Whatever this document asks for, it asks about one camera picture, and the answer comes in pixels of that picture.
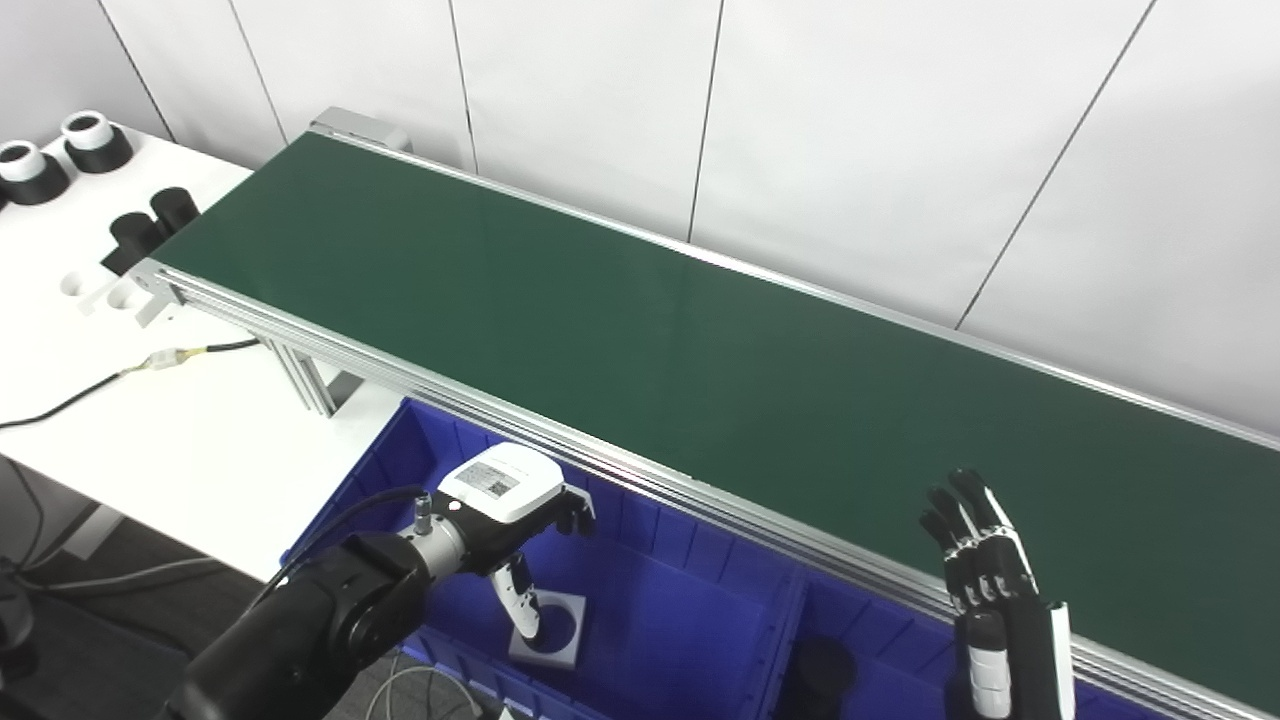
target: white table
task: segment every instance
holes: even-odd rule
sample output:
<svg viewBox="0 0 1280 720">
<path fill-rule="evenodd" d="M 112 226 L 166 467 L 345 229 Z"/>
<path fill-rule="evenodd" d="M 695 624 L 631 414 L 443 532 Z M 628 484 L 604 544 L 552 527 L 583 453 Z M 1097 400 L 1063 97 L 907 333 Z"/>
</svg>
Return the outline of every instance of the white table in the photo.
<svg viewBox="0 0 1280 720">
<path fill-rule="evenodd" d="M 111 220 L 148 211 L 157 190 L 186 187 L 201 209 L 250 172 L 127 131 L 136 156 L 102 176 L 77 173 L 40 206 L 0 209 L 0 421 L 42 413 L 166 347 L 248 337 L 189 307 L 148 327 L 106 299 L 88 315 L 72 272 L 114 246 Z M 145 300 L 136 297 L 134 300 Z M 333 418 L 303 410 L 275 357 L 253 347 L 133 373 L 63 414 L 0 430 L 0 454 L 259 579 L 288 548 L 388 420 L 399 396 L 365 383 Z"/>
</svg>

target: green conveyor belt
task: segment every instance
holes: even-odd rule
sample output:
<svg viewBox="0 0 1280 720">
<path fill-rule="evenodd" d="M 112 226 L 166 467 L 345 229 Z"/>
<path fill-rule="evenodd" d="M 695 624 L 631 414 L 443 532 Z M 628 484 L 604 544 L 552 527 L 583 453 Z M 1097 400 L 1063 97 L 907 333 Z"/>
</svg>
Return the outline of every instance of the green conveyor belt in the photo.
<svg viewBox="0 0 1280 720">
<path fill-rule="evenodd" d="M 316 135 L 157 259 L 932 574 L 978 468 L 1076 632 L 1280 714 L 1280 452 Z"/>
</svg>

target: cable connector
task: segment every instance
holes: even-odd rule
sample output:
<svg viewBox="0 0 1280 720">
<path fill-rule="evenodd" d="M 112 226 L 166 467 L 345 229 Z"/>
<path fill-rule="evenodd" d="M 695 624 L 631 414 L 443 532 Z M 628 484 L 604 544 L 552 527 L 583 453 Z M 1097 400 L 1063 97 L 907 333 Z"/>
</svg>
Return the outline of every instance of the cable connector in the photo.
<svg viewBox="0 0 1280 720">
<path fill-rule="evenodd" d="M 166 350 L 157 350 L 147 356 L 142 363 L 125 368 L 125 373 L 133 373 L 137 370 L 168 370 L 169 368 L 175 368 L 186 363 L 191 356 L 200 355 L 205 348 L 196 350 L 183 350 L 180 347 L 169 347 Z"/>
</svg>

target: blue plastic bin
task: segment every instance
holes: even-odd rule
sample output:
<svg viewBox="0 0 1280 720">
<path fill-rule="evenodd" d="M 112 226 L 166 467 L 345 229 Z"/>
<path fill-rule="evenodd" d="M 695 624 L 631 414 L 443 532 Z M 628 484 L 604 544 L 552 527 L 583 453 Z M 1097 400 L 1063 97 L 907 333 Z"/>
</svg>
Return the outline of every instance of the blue plastic bin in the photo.
<svg viewBox="0 0 1280 720">
<path fill-rule="evenodd" d="M 502 439 L 404 401 L 303 537 L 379 491 L 434 488 Z M 428 621 L 406 652 L 535 717 L 767 720 L 792 643 L 820 634 L 838 638 L 858 662 L 844 720 L 943 720 L 942 687 L 955 664 L 950 625 L 575 468 L 564 475 L 591 492 L 595 537 L 549 529 L 525 553 L 539 588 L 588 598 L 577 670 L 511 662 L 511 621 L 489 582 L 474 575 L 431 593 Z M 401 530 L 410 518 L 407 506 L 375 507 L 346 530 Z M 1076 705 L 1079 720 L 1162 717 L 1083 683 Z"/>
<path fill-rule="evenodd" d="M 814 571 L 805 573 L 795 610 L 764 692 L 762 717 L 772 717 L 792 643 L 826 635 L 844 643 L 858 664 L 841 720 L 945 720 L 942 688 L 955 670 L 951 625 Z M 1075 701 L 1078 720 L 1164 717 L 1079 682 Z"/>
<path fill-rule="evenodd" d="M 498 442 L 445 413 L 404 402 L 307 533 L 381 489 L 434 488 Z M 489 580 L 474 575 L 433 591 L 426 625 L 404 650 L 535 717 L 758 717 L 799 593 L 799 568 L 607 480 L 573 468 L 564 474 L 590 491 L 595 536 L 549 529 L 524 551 L 536 587 L 588 598 L 577 670 L 511 662 L 511 620 Z M 384 506 L 348 529 L 399 530 L 410 514 L 407 506 Z"/>
</svg>

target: black cable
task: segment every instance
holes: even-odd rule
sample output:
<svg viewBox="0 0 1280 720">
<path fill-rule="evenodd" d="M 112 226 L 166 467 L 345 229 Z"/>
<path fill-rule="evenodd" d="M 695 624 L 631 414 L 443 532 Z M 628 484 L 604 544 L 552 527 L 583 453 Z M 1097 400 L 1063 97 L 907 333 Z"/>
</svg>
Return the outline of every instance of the black cable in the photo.
<svg viewBox="0 0 1280 720">
<path fill-rule="evenodd" d="M 36 533 L 31 537 L 31 544 L 27 546 L 27 552 L 22 555 L 22 560 L 18 561 L 18 571 L 20 573 L 31 562 L 31 556 L 36 553 L 36 548 L 40 547 L 40 537 L 45 533 L 45 506 L 36 497 L 36 491 L 31 487 L 31 482 L 27 479 L 27 474 L 22 471 L 22 468 L 17 462 L 5 457 L 9 461 L 9 466 L 13 468 L 13 474 L 18 478 L 18 483 L 22 489 L 27 491 L 27 497 L 31 498 L 32 507 L 36 509 Z"/>
<path fill-rule="evenodd" d="M 244 348 L 244 347 L 253 347 L 255 345 L 259 345 L 260 342 L 262 342 L 262 341 L 260 341 L 257 338 L 253 338 L 253 340 L 242 340 L 239 342 L 227 342 L 227 343 L 223 343 L 223 345 L 209 345 L 209 346 L 205 347 L 205 352 L 228 352 L 230 350 L 241 350 L 241 348 Z M 101 380 L 97 380 L 96 383 L 93 383 L 93 384 L 88 386 L 87 388 L 77 392 L 73 396 L 70 396 L 67 401 L 61 402 L 60 405 L 58 405 L 52 410 L 49 410 L 46 413 L 41 413 L 40 415 L 36 415 L 33 418 L 24 418 L 22 420 L 9 420 L 8 423 L 0 423 L 0 430 L 8 429 L 8 428 L 20 428 L 22 425 L 31 425 L 31 424 L 35 424 L 35 423 L 40 423 L 41 420 L 47 420 L 47 419 L 52 418 L 54 415 L 61 413 L 63 410 L 67 410 L 72 405 L 79 402 L 81 400 L 84 400 L 86 397 L 88 397 L 93 392 L 97 392 L 97 391 L 102 389 L 104 387 L 111 384 L 113 382 L 123 378 L 131 370 L 134 370 L 134 369 L 137 369 L 137 368 L 131 368 L 129 370 L 120 370 L 119 373 L 111 373 L 110 375 L 102 378 Z"/>
<path fill-rule="evenodd" d="M 253 340 L 242 340 L 239 342 L 224 342 L 223 345 L 207 345 L 205 346 L 205 352 L 227 352 L 228 350 L 241 350 L 243 347 L 253 347 L 259 345 L 260 340 L 256 337 Z"/>
<path fill-rule="evenodd" d="M 8 423 L 0 423 L 0 430 L 8 429 L 8 428 L 20 428 L 22 425 L 32 425 L 35 423 L 40 423 L 42 420 L 47 420 L 47 419 L 52 418 L 54 415 L 61 413 L 63 410 L 67 410 L 72 405 L 76 405 L 81 400 L 84 400 L 90 395 L 92 395 L 92 393 L 102 389 L 104 387 L 111 384 L 113 382 L 120 379 L 122 377 L 124 377 L 124 373 L 111 373 L 110 375 L 108 375 L 108 377 L 97 380 L 96 383 L 93 383 L 93 384 L 88 386 L 87 388 L 77 392 L 73 396 L 70 396 L 69 398 L 67 398 L 65 401 L 63 401 L 60 405 L 58 405 L 52 410 L 49 410 L 49 411 L 41 413 L 40 415 L 35 415 L 32 418 L 26 418 L 26 419 L 22 419 L 22 420 L 9 420 Z"/>
<path fill-rule="evenodd" d="M 47 594 L 50 597 L 59 597 L 59 598 L 68 600 L 68 601 L 72 601 L 72 600 L 99 600 L 99 598 L 102 598 L 102 597 L 120 597 L 120 596 L 125 596 L 125 594 L 136 594 L 136 593 L 140 593 L 140 592 L 159 591 L 159 589 L 168 588 L 170 585 L 177 585 L 177 584 L 187 583 L 187 582 L 191 582 L 191 580 L 198 580 L 198 579 L 202 579 L 202 578 L 207 578 L 209 575 L 216 575 L 218 573 L 225 573 L 227 570 L 230 570 L 230 568 L 228 568 L 227 565 L 210 566 L 207 570 L 196 570 L 195 573 L 192 573 L 189 575 L 183 575 L 180 578 L 170 578 L 168 580 L 157 580 L 157 582 L 154 582 L 154 583 L 147 583 L 145 580 L 137 580 L 138 583 L 142 583 L 142 584 L 129 584 L 128 582 L 125 582 L 124 584 L 127 584 L 128 587 L 123 587 L 123 588 L 106 588 L 106 589 L 99 589 L 99 588 L 72 588 L 72 589 L 56 589 L 56 588 L 47 588 L 47 587 L 37 585 L 37 584 L 33 584 L 33 583 L 28 584 L 26 587 L 28 589 L 35 591 L 35 592 L 38 592 L 38 593 L 42 593 L 42 594 Z"/>
<path fill-rule="evenodd" d="M 316 546 L 316 543 L 319 543 L 321 539 L 325 538 L 325 536 L 337 530 L 339 527 L 349 523 L 352 518 L 375 505 L 385 505 L 388 502 L 396 502 L 397 500 L 411 500 L 415 497 L 420 497 L 422 495 L 426 495 L 426 491 L 424 491 L 419 486 L 404 486 L 398 488 L 384 489 L 383 492 L 374 493 L 339 512 L 332 520 L 325 523 L 319 530 L 312 533 L 310 537 L 307 537 L 298 544 L 298 548 L 289 556 L 288 560 L 284 561 L 280 569 L 274 575 L 271 575 L 271 579 L 268 580 L 265 585 L 262 585 L 262 589 L 248 603 L 248 607 L 244 609 L 244 615 L 247 615 L 250 610 L 253 610 L 253 607 L 257 606 L 257 603 L 262 602 L 262 600 L 266 598 L 266 596 L 271 594 L 271 591 L 274 591 L 276 585 L 280 584 L 280 580 L 283 580 L 289 573 L 292 573 L 298 566 L 298 564 L 301 564 L 302 560 L 311 552 L 311 550 Z"/>
</svg>

